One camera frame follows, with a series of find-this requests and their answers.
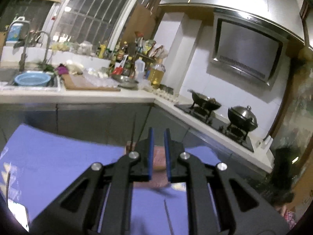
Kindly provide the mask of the yellow cooking oil bottle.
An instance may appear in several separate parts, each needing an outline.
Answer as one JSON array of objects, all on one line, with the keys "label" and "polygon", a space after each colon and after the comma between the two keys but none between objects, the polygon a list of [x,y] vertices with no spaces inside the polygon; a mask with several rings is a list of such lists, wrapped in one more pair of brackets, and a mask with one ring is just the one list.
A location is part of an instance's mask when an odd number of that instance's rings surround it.
[{"label": "yellow cooking oil bottle", "polygon": [[151,66],[148,80],[151,83],[152,88],[157,89],[165,74],[165,66],[163,65],[163,59],[157,58],[156,62]]}]

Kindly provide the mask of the dark wooden chopstick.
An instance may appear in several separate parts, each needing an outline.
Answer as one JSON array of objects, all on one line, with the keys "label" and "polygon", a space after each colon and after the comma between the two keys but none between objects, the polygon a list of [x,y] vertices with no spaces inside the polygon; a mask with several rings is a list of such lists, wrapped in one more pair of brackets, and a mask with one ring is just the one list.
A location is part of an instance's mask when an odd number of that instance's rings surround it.
[{"label": "dark wooden chopstick", "polygon": [[133,125],[132,125],[132,134],[131,134],[131,140],[130,140],[130,151],[131,152],[133,151],[135,124],[136,124],[136,113],[134,114]]}]

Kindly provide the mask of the purple printed tablecloth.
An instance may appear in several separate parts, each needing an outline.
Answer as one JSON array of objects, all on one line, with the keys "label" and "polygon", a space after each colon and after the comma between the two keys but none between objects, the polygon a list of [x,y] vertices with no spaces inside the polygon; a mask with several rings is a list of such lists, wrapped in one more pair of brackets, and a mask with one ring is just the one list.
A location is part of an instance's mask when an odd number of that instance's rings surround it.
[{"label": "purple printed tablecloth", "polygon": [[[78,141],[20,125],[1,154],[1,195],[25,206],[34,219],[92,163],[116,162],[124,148]],[[183,183],[135,188],[131,234],[187,234]]]}]

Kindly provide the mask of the pink plastic utensil basket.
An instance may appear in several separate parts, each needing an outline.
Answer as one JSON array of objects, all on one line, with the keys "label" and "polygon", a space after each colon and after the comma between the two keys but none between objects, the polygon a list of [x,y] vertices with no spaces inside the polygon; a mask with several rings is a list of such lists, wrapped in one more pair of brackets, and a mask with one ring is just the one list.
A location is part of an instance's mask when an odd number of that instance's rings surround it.
[{"label": "pink plastic utensil basket", "polygon": [[155,146],[152,179],[149,182],[135,182],[134,186],[138,188],[159,189],[166,187],[168,184],[165,148],[163,146]]}]

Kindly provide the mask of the wooden cutting board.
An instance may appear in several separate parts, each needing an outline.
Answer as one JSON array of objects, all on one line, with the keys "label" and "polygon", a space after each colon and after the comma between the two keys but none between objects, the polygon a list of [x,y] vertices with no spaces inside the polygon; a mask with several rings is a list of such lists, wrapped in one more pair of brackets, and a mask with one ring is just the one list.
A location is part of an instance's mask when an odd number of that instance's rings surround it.
[{"label": "wooden cutting board", "polygon": [[63,74],[61,78],[67,90],[107,92],[120,91],[118,87],[97,87],[96,85],[90,83],[83,75]]}]

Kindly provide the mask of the blue label detergent bottle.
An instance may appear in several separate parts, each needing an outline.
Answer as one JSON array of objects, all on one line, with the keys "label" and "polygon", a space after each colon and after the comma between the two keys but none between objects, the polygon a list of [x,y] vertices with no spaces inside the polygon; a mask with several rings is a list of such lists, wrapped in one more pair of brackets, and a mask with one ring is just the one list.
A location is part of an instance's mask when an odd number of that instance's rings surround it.
[{"label": "blue label detergent bottle", "polygon": [[18,41],[20,38],[20,33],[27,20],[24,16],[20,16],[13,20],[9,26],[6,41]]}]

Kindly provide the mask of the black lidded wok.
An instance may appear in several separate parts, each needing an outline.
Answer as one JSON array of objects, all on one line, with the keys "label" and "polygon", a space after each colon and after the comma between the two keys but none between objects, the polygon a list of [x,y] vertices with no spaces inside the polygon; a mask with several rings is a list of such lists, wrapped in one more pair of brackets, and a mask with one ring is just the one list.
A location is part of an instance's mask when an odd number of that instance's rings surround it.
[{"label": "black lidded wok", "polygon": [[257,118],[251,111],[251,106],[234,106],[228,109],[228,119],[231,125],[237,126],[245,132],[257,129]]}]

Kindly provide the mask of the smartphone with lit screen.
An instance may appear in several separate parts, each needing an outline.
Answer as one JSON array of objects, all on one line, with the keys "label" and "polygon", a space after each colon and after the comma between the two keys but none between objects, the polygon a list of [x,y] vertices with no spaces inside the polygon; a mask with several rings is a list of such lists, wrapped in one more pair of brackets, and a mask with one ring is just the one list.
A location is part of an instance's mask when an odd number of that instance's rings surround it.
[{"label": "smartphone with lit screen", "polygon": [[8,199],[8,208],[15,217],[15,219],[20,223],[20,225],[29,232],[29,217],[27,208],[17,203],[11,199]]}]

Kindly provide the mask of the steel bowl on counter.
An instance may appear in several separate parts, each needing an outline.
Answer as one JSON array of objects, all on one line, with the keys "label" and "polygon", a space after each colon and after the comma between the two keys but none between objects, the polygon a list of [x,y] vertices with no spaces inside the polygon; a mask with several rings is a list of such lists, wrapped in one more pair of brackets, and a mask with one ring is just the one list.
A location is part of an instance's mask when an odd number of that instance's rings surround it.
[{"label": "steel bowl on counter", "polygon": [[135,89],[137,88],[139,82],[124,75],[112,75],[112,79],[118,82],[118,86],[126,89]]}]

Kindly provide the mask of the barred kitchen window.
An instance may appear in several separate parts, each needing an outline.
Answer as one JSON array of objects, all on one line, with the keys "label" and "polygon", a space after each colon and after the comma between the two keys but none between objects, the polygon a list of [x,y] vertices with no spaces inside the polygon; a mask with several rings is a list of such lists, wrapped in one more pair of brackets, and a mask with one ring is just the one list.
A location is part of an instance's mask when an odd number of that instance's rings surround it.
[{"label": "barred kitchen window", "polygon": [[113,46],[136,0],[54,0],[42,29],[52,42]]}]

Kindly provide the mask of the black gas stove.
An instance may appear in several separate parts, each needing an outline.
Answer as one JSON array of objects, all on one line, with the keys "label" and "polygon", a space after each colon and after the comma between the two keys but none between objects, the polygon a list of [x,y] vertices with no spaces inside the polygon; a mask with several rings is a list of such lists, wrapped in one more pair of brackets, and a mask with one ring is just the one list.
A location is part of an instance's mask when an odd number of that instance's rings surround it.
[{"label": "black gas stove", "polygon": [[248,132],[244,131],[243,129],[240,129],[236,125],[223,122],[222,120],[216,118],[213,115],[213,111],[207,111],[195,104],[192,105],[177,104],[174,106],[182,110],[184,113],[191,115],[192,117],[211,127],[212,129],[218,131],[224,136],[230,138],[236,143],[240,144],[248,151],[252,153],[254,152],[254,147],[252,145],[250,138],[248,137]]}]

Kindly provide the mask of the chrome kitchen faucet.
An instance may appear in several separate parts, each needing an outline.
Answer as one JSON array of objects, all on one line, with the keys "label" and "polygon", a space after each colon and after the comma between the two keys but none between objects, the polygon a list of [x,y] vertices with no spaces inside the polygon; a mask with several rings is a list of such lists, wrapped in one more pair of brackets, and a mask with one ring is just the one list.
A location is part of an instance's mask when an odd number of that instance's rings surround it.
[{"label": "chrome kitchen faucet", "polygon": [[[51,37],[50,37],[50,34],[48,34],[47,32],[45,31],[39,31],[37,32],[37,35],[40,37],[41,35],[45,34],[46,37],[47,37],[47,43],[45,45],[45,54],[44,54],[44,57],[43,57],[43,60],[42,61],[38,61],[37,65],[40,67],[40,69],[42,71],[46,71],[47,70],[47,64],[48,64],[48,60],[47,60],[47,55],[48,55],[48,50],[49,50],[49,46],[50,46],[50,42],[51,42]],[[19,61],[19,72],[24,72],[25,71],[25,61],[27,59],[27,42],[28,42],[28,37],[26,38],[25,40],[25,44],[24,44],[24,48],[23,48],[23,53],[21,55],[21,59]],[[40,54],[43,53],[43,48],[39,48],[39,47],[33,47],[32,52],[39,52]]]}]

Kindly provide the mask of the steel range hood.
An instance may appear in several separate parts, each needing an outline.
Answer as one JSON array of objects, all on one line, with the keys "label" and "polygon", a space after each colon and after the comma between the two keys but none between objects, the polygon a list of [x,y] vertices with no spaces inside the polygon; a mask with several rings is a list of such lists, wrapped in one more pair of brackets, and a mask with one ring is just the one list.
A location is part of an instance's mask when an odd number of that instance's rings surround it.
[{"label": "steel range hood", "polygon": [[298,0],[161,0],[168,11],[212,21],[210,61],[271,86],[290,40],[303,42]]}]

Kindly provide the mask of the white plastic jug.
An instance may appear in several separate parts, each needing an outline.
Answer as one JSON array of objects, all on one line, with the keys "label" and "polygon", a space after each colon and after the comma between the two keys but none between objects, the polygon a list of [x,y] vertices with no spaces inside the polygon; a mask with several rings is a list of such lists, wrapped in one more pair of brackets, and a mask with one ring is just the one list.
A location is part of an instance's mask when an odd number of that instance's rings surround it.
[{"label": "white plastic jug", "polygon": [[139,57],[135,61],[135,75],[134,79],[138,82],[142,82],[144,79],[144,73],[145,73],[145,62],[143,61],[143,57]]}]

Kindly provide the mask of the brown wooden chopstick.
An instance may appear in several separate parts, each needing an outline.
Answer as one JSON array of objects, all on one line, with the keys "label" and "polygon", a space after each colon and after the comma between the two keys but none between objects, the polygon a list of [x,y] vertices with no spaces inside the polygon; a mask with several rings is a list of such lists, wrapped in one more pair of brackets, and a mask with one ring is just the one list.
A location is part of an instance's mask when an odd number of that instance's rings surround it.
[{"label": "brown wooden chopstick", "polygon": [[146,115],[145,120],[144,120],[144,122],[143,122],[143,125],[142,125],[142,127],[141,127],[141,131],[140,131],[140,134],[139,134],[139,137],[138,137],[138,141],[140,141],[140,139],[141,139],[141,137],[142,137],[142,134],[143,134],[143,132],[144,132],[144,128],[145,128],[146,123],[147,123],[147,121],[148,121],[148,117],[149,117],[149,115],[150,115],[150,112],[151,112],[152,107],[153,107],[153,105],[150,105],[149,108],[148,108],[147,115]]}]

